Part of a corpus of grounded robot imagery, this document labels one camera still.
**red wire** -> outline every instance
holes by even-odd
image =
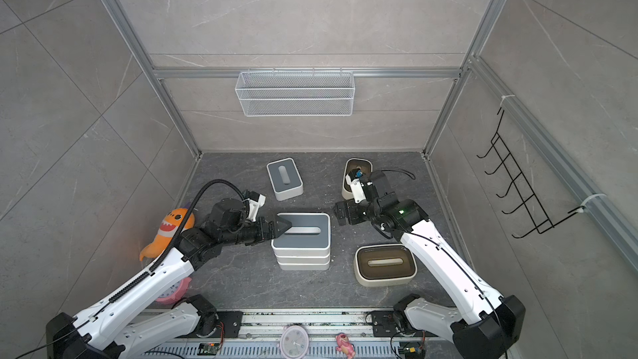
[[[219,341],[219,348],[221,349],[221,346],[224,345],[224,322],[220,321],[219,324],[221,324],[221,340]]]

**beige storage box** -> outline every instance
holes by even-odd
[[[370,175],[372,173],[372,163],[363,158],[351,158],[346,162],[346,169],[343,171],[343,185],[341,186],[341,197],[343,199],[353,199],[352,189],[346,183],[346,175],[352,170],[361,170],[363,173]]]
[[[365,287],[407,284],[417,275],[414,255],[403,244],[368,245],[357,250],[357,281]]]

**pink alarm clock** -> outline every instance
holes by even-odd
[[[173,284],[168,290],[164,291],[155,302],[163,303],[166,305],[170,305],[182,299],[184,294],[186,294],[186,290],[188,288],[188,284],[191,282],[190,277],[185,277],[181,279],[179,282]]]

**metal grate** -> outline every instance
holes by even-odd
[[[355,352],[357,358],[374,358],[374,359],[392,359],[394,354],[390,349],[390,344],[387,341],[352,341],[355,346]],[[399,347],[399,343],[394,341],[395,347]],[[139,358],[156,358],[156,359],[169,359],[175,358],[175,356],[169,353],[176,353],[182,355],[185,358],[215,358],[215,359],[280,359],[283,356],[277,347],[277,342],[263,341],[263,342],[239,342],[229,341],[224,342],[221,352],[215,356],[199,356],[197,355],[198,342],[189,342],[186,346],[181,344],[180,346],[171,346],[170,343],[165,343],[161,346],[154,348],[157,351],[163,351],[166,353],[144,353]],[[308,348],[308,354],[306,358],[325,358],[325,359],[345,359],[346,356],[341,352],[337,352],[336,344],[334,341],[316,341],[311,342]]]
[[[351,115],[355,81],[342,71],[248,71],[235,92],[246,116]]]
[[[505,211],[501,210],[501,212],[503,212],[506,215],[509,215],[510,213],[514,213],[516,210],[518,210],[519,208],[521,208],[523,206],[523,207],[525,207],[525,210],[527,211],[527,214],[530,216],[531,222],[534,224],[534,227],[532,227],[525,234],[523,234],[521,236],[512,235],[512,237],[514,237],[514,238],[523,238],[523,237],[529,235],[534,230],[536,230],[536,232],[539,235],[541,235],[541,234],[547,232],[548,230],[553,229],[554,227],[557,227],[559,224],[563,223],[567,219],[570,219],[572,216],[579,214],[580,212],[578,212],[578,210],[584,210],[585,207],[581,204],[581,205],[578,205],[573,210],[567,212],[567,216],[565,216],[563,219],[561,219],[561,220],[559,220],[557,222],[554,222],[553,220],[550,219],[549,215],[547,215],[547,211],[545,211],[545,208],[543,207],[543,204],[538,199],[538,195],[536,195],[536,191],[532,187],[531,183],[527,180],[527,177],[522,172],[522,169],[519,166],[518,161],[516,161],[516,158],[514,158],[514,156],[512,155],[512,152],[510,151],[510,148],[507,147],[507,144],[505,144],[505,140],[503,140],[503,138],[501,137],[501,134],[498,131],[501,128],[501,122],[503,122],[503,114],[505,114],[505,110],[502,107],[499,108],[498,109],[498,113],[496,113],[496,115],[499,115],[499,114],[501,115],[501,118],[498,120],[498,126],[496,126],[496,132],[494,132],[494,135],[490,139],[491,145],[489,147],[489,150],[487,151],[487,153],[485,153],[484,156],[477,155],[477,157],[483,159],[490,153],[490,151],[494,150],[494,152],[498,156],[498,159],[501,160],[501,162],[498,164],[498,166],[496,167],[496,169],[494,171],[492,171],[492,172],[484,171],[485,174],[486,175],[493,175],[502,166],[505,169],[505,171],[507,172],[507,176],[509,176],[509,179],[510,179],[510,184],[507,186],[507,191],[505,192],[505,194],[504,195],[500,195],[500,194],[497,193],[496,195],[499,198],[505,198],[505,196],[512,189],[512,186],[514,186],[514,190],[516,190],[516,193],[518,194],[519,199],[522,201],[519,204],[519,206],[517,206],[515,209],[513,209],[513,210],[511,210],[509,212],[505,212]],[[501,144],[505,148],[504,150],[501,149],[500,152],[498,151],[498,148],[496,147],[496,144],[498,143],[498,141],[501,141]],[[507,158],[511,158],[512,159],[512,162],[514,163],[515,167],[512,166],[512,165],[510,165],[509,167],[507,166],[507,164],[505,163]],[[516,179],[519,179],[519,177],[522,179],[522,181],[524,181],[524,183],[521,182],[521,186],[520,187],[519,187],[519,185],[516,184]],[[525,185],[527,185],[526,190],[531,191],[530,196],[527,197],[527,198],[523,198],[522,194],[521,194],[521,189]],[[544,219],[542,219],[542,222],[540,222],[538,224],[537,224],[536,219],[532,216],[532,211],[533,210],[530,211],[530,209],[528,208],[528,205],[529,205],[528,201],[530,201],[532,198],[534,199],[534,201],[536,201],[538,203],[538,206],[540,207],[540,210],[543,211],[543,215],[545,217]],[[545,223],[549,223],[549,226],[547,226],[543,230],[541,230],[540,227],[543,226]]]

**aluminum frame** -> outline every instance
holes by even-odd
[[[463,235],[461,234],[461,228],[456,222],[456,218],[454,217],[454,212],[452,211],[452,206],[447,201],[447,197],[445,193],[443,193],[441,179],[438,177],[438,173],[436,173],[435,167],[432,165],[432,159],[426,158],[425,154],[422,154],[423,161],[426,164],[427,173],[432,180],[432,187],[434,187],[434,191],[436,194],[436,198],[438,198],[439,204],[441,204],[441,211],[443,212],[443,218],[445,219],[445,224],[447,228],[450,230],[450,234],[452,236],[452,243],[454,244],[454,250],[456,253],[464,259],[470,268],[474,269],[474,263],[472,262],[472,258],[470,257],[470,252],[468,251],[468,246],[463,240]]]
[[[470,57],[479,54],[483,49],[483,46],[485,46],[485,42],[487,42],[487,38],[492,32],[492,28],[494,27],[496,20],[503,11],[506,1],[507,0],[489,0],[485,14],[483,14],[483,18],[478,24],[477,32],[472,39],[472,43],[465,55],[465,59],[463,59],[460,80],[456,81],[455,84],[452,85],[450,93],[445,99],[445,103],[443,103],[443,107],[436,119],[435,126],[432,128],[432,132],[426,141],[425,147],[423,147],[423,153],[426,157],[429,157],[435,149],[436,142],[441,136],[443,128],[445,127],[447,120],[450,118],[450,114],[452,114],[452,110],[461,95],[461,91],[463,90],[463,86],[467,80],[467,69]]]
[[[146,75],[149,83],[151,84],[153,90],[158,95],[159,100],[164,105],[166,112],[173,120],[175,127],[177,127],[177,131],[182,135],[182,139],[188,146],[189,150],[193,154],[194,157],[197,157],[201,154],[200,148],[197,146],[195,142],[195,138],[191,133],[190,129],[186,125],[184,118],[182,118],[182,114],[173,102],[166,89],[166,86],[155,77],[153,74],[153,65],[151,63],[151,59],[148,55],[146,49],[142,45],[141,40],[136,35],[134,29],[131,26],[131,22],[126,17],[126,13],[122,8],[122,4],[120,4],[119,0],[101,0],[104,7],[106,7],[108,15],[113,20],[113,23],[116,25],[117,30],[119,30],[122,35],[124,42],[128,46],[129,50],[135,57],[135,60],[140,65],[142,72]]]
[[[474,56],[470,57],[469,65],[498,100],[512,95],[503,100],[502,107],[578,202],[602,192],[489,65]],[[589,201],[586,213],[638,274],[638,230],[606,195]]]
[[[153,70],[155,77],[164,78],[236,78],[240,72],[247,71],[316,71],[316,72],[352,72],[355,77],[455,77],[458,78],[461,69],[458,67],[284,67],[284,68],[241,68],[241,67],[212,67],[212,68],[169,68],[160,67]]]
[[[366,342],[373,344],[389,344],[389,337],[374,337],[370,312],[374,310],[388,310],[392,308],[371,307],[371,308],[233,308],[219,309],[240,310],[244,313],[239,336],[236,339],[224,339],[225,344],[239,344],[243,346],[263,347],[265,344],[279,342],[283,328],[289,324],[301,324],[315,344],[329,343],[334,345],[334,336],[339,333],[346,333],[356,347],[363,347]],[[162,314],[167,309],[149,309],[141,312],[132,323],[146,320],[152,316]],[[421,335],[415,337],[396,336],[393,345],[398,346],[399,342],[420,342]],[[440,337],[426,337],[426,341],[444,341]],[[216,338],[206,339],[185,339],[177,338],[166,341],[154,350],[164,352],[176,352],[186,358],[199,358],[196,354],[200,343],[219,342]],[[161,354],[138,355],[135,358],[146,359],[148,357],[164,358],[169,357]],[[263,355],[243,355],[244,358],[264,357]]]

